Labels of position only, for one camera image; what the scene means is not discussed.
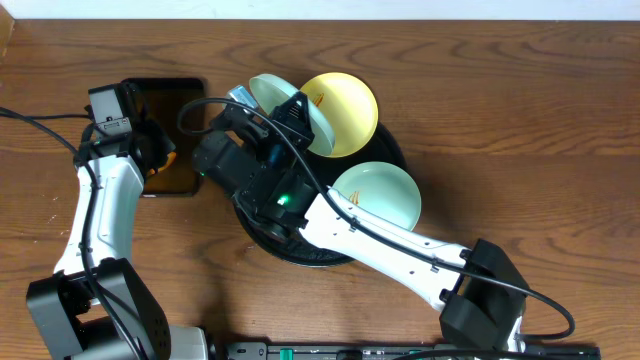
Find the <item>orange green sponge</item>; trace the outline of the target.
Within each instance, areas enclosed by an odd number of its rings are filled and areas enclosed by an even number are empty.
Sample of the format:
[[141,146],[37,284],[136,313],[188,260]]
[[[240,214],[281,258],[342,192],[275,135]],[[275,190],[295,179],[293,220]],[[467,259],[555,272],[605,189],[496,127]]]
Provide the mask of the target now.
[[166,170],[168,167],[170,167],[175,159],[177,157],[177,154],[175,152],[170,152],[167,155],[167,159],[164,165],[160,166],[159,168],[151,168],[148,172],[147,172],[147,176],[153,176],[158,174],[159,172],[162,172],[164,170]]

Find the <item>light green plate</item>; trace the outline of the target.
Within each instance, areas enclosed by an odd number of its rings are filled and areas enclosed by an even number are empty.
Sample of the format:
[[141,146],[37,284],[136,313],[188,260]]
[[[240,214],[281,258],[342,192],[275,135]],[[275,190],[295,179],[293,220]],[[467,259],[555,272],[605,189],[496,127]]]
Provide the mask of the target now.
[[[286,80],[273,74],[252,77],[249,80],[249,87],[257,103],[268,114],[299,91]],[[336,144],[335,132],[326,117],[311,101],[308,108],[311,129],[315,135],[308,150],[316,155],[328,157],[333,153]]]
[[386,162],[365,162],[343,172],[333,188],[360,208],[412,231],[421,215],[422,199],[413,178]]

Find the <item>yellow plate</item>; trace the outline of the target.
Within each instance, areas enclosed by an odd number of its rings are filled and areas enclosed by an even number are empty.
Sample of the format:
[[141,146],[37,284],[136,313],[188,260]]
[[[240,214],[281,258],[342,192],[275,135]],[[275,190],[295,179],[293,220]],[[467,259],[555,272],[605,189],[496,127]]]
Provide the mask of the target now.
[[301,88],[335,134],[332,158],[355,154],[373,137],[379,118],[376,98],[359,78],[341,72],[317,75]]

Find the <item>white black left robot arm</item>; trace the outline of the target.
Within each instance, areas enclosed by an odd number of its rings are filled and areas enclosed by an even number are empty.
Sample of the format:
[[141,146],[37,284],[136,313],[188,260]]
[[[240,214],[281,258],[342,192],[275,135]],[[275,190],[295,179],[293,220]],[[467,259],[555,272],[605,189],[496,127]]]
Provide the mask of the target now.
[[92,127],[73,152],[79,197],[51,276],[26,304],[54,359],[207,359],[199,327],[172,326],[132,265],[134,217],[175,145],[130,81],[89,90]]

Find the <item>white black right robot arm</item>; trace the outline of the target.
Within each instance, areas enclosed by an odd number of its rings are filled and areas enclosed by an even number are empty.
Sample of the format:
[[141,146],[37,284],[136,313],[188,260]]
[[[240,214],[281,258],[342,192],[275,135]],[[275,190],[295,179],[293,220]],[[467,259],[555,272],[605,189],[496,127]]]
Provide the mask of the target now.
[[315,133],[304,94],[290,95],[269,117],[238,100],[218,102],[224,108],[199,131],[193,165],[224,189],[251,237],[385,274],[439,312],[442,335],[457,347],[525,350],[529,287],[499,246],[424,237],[327,186],[307,161]]

